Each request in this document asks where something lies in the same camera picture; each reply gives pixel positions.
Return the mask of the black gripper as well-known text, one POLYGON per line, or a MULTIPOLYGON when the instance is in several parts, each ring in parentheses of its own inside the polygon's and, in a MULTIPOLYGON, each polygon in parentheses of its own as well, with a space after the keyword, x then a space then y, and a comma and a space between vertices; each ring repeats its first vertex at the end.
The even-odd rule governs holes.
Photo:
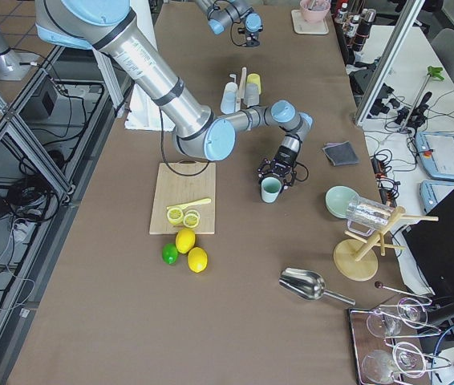
POLYGON ((246 31, 245 32, 245 45, 247 47, 258 47, 260 45, 258 33, 246 31))
POLYGON ((280 194, 292 187, 297 180, 295 168, 298 164, 297 158, 301 146, 302 141, 298 136, 286 135, 274 157, 272 159, 264 158, 259 164, 257 182, 261 184, 268 176, 278 178, 281 181, 280 194))

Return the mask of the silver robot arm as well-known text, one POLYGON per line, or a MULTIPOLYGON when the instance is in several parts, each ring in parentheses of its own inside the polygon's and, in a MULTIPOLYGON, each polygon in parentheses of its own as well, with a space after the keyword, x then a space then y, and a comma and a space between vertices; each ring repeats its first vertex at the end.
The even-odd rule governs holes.
POLYGON ((287 189, 298 179, 297 157, 313 126, 312 117, 286 100, 215 116, 210 107, 197 102, 145 37, 128 1, 37 1, 35 17, 41 40, 96 50, 114 59, 174 123, 172 142, 181 154, 223 160, 232 152, 237 132, 278 126, 284 139, 274 158, 260 163, 259 180, 275 177, 287 189))
POLYGON ((236 47, 259 47, 259 34, 263 31, 261 16, 247 1, 194 1, 207 18, 215 35, 229 32, 236 47))

